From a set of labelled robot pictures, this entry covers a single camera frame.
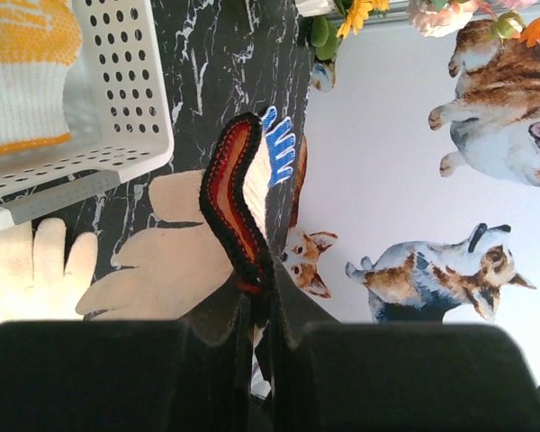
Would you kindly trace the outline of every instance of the calico cat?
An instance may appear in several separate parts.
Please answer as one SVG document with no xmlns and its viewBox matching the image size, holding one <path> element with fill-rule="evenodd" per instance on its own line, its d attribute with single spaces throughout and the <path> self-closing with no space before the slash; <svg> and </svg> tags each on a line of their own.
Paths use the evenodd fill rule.
<svg viewBox="0 0 540 432">
<path fill-rule="evenodd" d="M 540 187 L 540 45 L 491 37 L 492 20 L 458 32 L 450 77 L 456 98 L 428 116 L 432 130 L 451 122 L 458 151 L 442 158 L 440 175 L 469 165 L 494 178 Z"/>
</svg>

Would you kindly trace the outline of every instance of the white wall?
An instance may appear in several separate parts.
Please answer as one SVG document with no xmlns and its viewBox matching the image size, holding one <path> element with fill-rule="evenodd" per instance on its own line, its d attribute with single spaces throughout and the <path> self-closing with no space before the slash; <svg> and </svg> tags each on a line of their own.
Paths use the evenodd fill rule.
<svg viewBox="0 0 540 432">
<path fill-rule="evenodd" d="M 540 383 L 540 188 L 469 167 L 440 177 L 440 159 L 455 145 L 448 127 L 432 131 L 427 118 L 454 98 L 456 80 L 447 73 L 454 46 L 455 34 L 423 38 L 406 23 L 373 26 L 342 44 L 335 88 L 312 89 L 299 224 L 339 235 L 319 261 L 332 298 L 312 298 L 339 320 L 368 321 L 366 289 L 346 277 L 346 261 L 358 265 L 368 255 L 375 262 L 407 240 L 455 243 L 479 222 L 509 224 L 517 270 L 538 290 L 504 288 L 496 324 L 521 346 Z M 445 321 L 484 322 L 472 307 Z"/>
</svg>

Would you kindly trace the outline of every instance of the glove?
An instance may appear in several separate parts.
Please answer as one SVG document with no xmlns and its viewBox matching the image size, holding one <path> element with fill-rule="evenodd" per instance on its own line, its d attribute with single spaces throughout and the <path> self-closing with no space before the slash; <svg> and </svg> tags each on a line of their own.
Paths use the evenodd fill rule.
<svg viewBox="0 0 540 432">
<path fill-rule="evenodd" d="M 64 266 L 66 225 L 26 222 L 0 232 L 0 323 L 7 320 L 77 320 L 77 301 L 92 281 L 97 238 L 78 236 Z"/>
<path fill-rule="evenodd" d="M 271 176 L 268 151 L 260 148 L 247 170 L 243 196 L 263 234 Z M 191 228 L 144 229 L 129 238 L 112 261 L 127 266 L 94 283 L 76 311 L 106 311 L 94 320 L 176 320 L 220 288 L 233 267 L 200 210 L 204 171 L 157 177 L 149 187 L 152 210 L 169 222 Z"/>
<path fill-rule="evenodd" d="M 262 127 L 272 167 L 269 187 L 279 185 L 292 177 L 294 171 L 290 164 L 296 159 L 296 136 L 288 133 L 292 130 L 292 119 L 285 117 L 270 130 L 277 117 L 275 106 L 270 106 L 262 116 Z"/>
</svg>

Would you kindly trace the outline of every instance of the glove finger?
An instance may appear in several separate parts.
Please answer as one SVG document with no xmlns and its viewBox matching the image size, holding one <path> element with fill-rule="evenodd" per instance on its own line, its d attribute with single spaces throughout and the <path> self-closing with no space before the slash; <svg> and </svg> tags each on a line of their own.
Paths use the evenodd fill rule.
<svg viewBox="0 0 540 432">
<path fill-rule="evenodd" d="M 60 285 L 64 276 L 66 224 L 62 219 L 43 220 L 34 237 L 34 286 Z"/>
<path fill-rule="evenodd" d="M 276 110 L 276 107 L 273 105 L 269 106 L 264 115 L 261 117 L 264 133 L 270 129 L 270 126 L 272 126 L 272 123 L 274 123 L 277 118 L 278 111 Z"/>
<path fill-rule="evenodd" d="M 290 135 L 286 135 L 284 138 L 279 139 L 276 144 L 272 147 L 272 154 L 276 158 L 281 158 L 284 153 L 288 151 L 293 151 L 294 155 L 296 154 L 295 148 L 296 147 L 296 136 L 291 133 Z"/>
<path fill-rule="evenodd" d="M 279 185 L 280 183 L 285 182 L 290 177 L 292 177 L 293 170 L 291 167 L 286 166 L 278 170 L 278 172 L 273 175 L 272 180 L 270 182 L 270 187 Z"/>
<path fill-rule="evenodd" d="M 166 308 L 156 302 L 149 304 L 133 304 L 122 309 L 108 310 L 96 315 L 92 320 L 173 320 Z"/>
<path fill-rule="evenodd" d="M 129 268 L 110 273 L 93 283 L 76 305 L 76 313 L 88 313 L 125 308 L 132 304 L 139 290 L 148 286 L 143 272 Z"/>
<path fill-rule="evenodd" d="M 0 231 L 0 293 L 32 286 L 32 224 Z"/>
<path fill-rule="evenodd" d="M 90 286 L 97 257 L 98 237 L 93 232 L 80 234 L 70 249 L 64 270 L 64 283 L 69 290 L 81 292 L 82 295 Z"/>
<path fill-rule="evenodd" d="M 225 256 L 224 249 L 205 223 L 181 229 L 150 228 L 129 238 L 112 265 L 161 269 L 160 273 L 173 272 L 174 277 L 187 271 L 184 267 L 193 261 L 203 263 L 208 257 L 219 254 Z"/>
<path fill-rule="evenodd" d="M 271 132 L 266 134 L 266 139 L 270 140 L 269 137 L 272 137 L 274 140 L 274 143 L 276 141 L 286 135 L 289 131 L 292 130 L 292 119 L 290 117 L 283 118 L 275 128 L 272 129 Z"/>
<path fill-rule="evenodd" d="M 198 201 L 203 176 L 195 170 L 154 179 L 149 188 L 154 213 L 163 221 L 204 222 Z"/>
<path fill-rule="evenodd" d="M 277 165 L 280 168 L 287 167 L 294 160 L 296 160 L 296 150 L 292 147 L 287 148 L 285 151 L 276 156 L 276 161 L 278 162 Z"/>
</svg>

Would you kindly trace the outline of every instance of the black marble surface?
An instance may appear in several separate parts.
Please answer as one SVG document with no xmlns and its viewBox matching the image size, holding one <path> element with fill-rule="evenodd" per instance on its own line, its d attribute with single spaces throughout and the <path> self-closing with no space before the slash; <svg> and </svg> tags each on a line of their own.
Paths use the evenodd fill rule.
<svg viewBox="0 0 540 432">
<path fill-rule="evenodd" d="M 149 203 L 153 178 L 205 168 L 224 124 L 239 113 L 275 105 L 290 115 L 300 145 L 313 54 L 293 0 L 152 0 L 157 40 L 175 136 L 169 164 L 115 190 L 50 215 L 62 218 L 68 240 L 95 231 L 94 279 L 134 233 L 182 227 L 158 220 Z M 267 227 L 274 249 L 285 242 L 293 180 L 268 197 Z"/>
</svg>

